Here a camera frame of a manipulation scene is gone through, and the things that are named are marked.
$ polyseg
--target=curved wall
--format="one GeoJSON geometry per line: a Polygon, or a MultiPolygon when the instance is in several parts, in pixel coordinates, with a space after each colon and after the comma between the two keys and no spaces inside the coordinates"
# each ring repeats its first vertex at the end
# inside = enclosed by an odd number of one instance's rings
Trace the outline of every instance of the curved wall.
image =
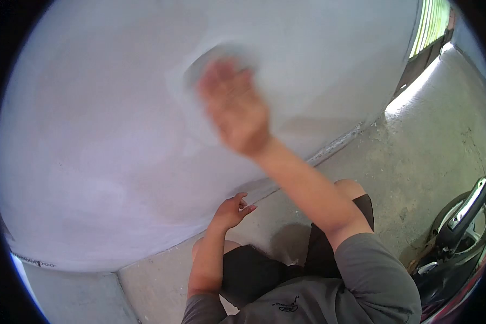
{"type": "Polygon", "coordinates": [[[254,60],[272,131],[313,157],[384,110],[416,1],[56,1],[0,115],[11,249],[68,271],[117,270],[204,230],[221,201],[274,184],[217,141],[184,74],[230,42],[254,60]]]}

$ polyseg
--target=window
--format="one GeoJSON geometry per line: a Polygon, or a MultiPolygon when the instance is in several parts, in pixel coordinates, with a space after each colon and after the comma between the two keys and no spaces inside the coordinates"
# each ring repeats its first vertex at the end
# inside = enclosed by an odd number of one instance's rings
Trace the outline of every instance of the window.
{"type": "Polygon", "coordinates": [[[447,0],[422,0],[422,3],[418,33],[409,58],[443,36],[448,26],[450,3],[447,0]]]}

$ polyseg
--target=right hand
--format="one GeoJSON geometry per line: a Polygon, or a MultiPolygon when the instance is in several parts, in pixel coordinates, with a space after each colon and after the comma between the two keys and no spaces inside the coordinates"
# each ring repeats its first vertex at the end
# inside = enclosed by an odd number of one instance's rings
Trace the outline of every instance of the right hand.
{"type": "Polygon", "coordinates": [[[210,62],[197,90],[226,146],[249,158],[264,150],[271,139],[269,109],[250,71],[236,72],[232,59],[210,62]]]}

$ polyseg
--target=shirt logo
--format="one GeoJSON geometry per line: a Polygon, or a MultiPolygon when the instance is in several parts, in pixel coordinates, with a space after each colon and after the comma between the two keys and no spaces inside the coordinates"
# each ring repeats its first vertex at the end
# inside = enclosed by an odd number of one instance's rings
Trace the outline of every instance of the shirt logo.
{"type": "Polygon", "coordinates": [[[279,305],[279,310],[287,313],[292,313],[299,308],[298,305],[295,305],[295,302],[297,302],[297,298],[299,298],[299,296],[296,296],[291,304],[273,303],[272,306],[279,305]]]}

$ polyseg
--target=tire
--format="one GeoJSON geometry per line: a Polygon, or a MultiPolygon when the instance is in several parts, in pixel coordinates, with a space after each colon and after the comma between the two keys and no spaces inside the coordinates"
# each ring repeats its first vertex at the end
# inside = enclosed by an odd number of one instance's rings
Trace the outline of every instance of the tire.
{"type": "MultiPolygon", "coordinates": [[[[468,196],[470,195],[471,191],[466,191],[459,196],[455,197],[450,203],[448,203],[445,208],[443,208],[440,213],[437,215],[436,219],[434,220],[434,223],[432,224],[432,227],[430,228],[430,234],[428,236],[428,240],[432,239],[433,237],[437,236],[437,230],[439,226],[441,225],[441,222],[445,219],[447,213],[454,208],[455,205],[459,204],[461,201],[464,201],[468,196]]],[[[477,246],[483,246],[486,243],[486,229],[484,230],[484,233],[481,235],[479,238],[479,241],[476,243],[477,246]]],[[[466,257],[472,253],[476,253],[478,249],[474,248],[470,251],[468,251],[465,255],[463,254],[458,254],[457,256],[461,257],[466,257]]]]}

